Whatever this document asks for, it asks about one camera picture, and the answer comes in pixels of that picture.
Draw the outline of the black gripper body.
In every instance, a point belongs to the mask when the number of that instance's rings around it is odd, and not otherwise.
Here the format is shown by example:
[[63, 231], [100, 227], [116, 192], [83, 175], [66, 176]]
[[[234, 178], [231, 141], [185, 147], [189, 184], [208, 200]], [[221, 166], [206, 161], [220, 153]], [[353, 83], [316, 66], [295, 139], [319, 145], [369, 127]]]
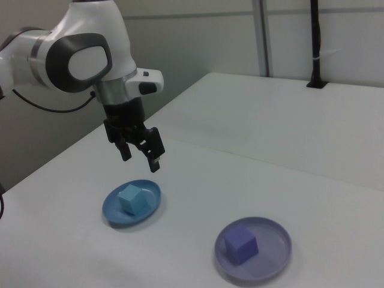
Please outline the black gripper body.
[[144, 125], [145, 111], [141, 98], [116, 105], [104, 105], [104, 126], [110, 143], [124, 139], [128, 143], [147, 141], [150, 132]]

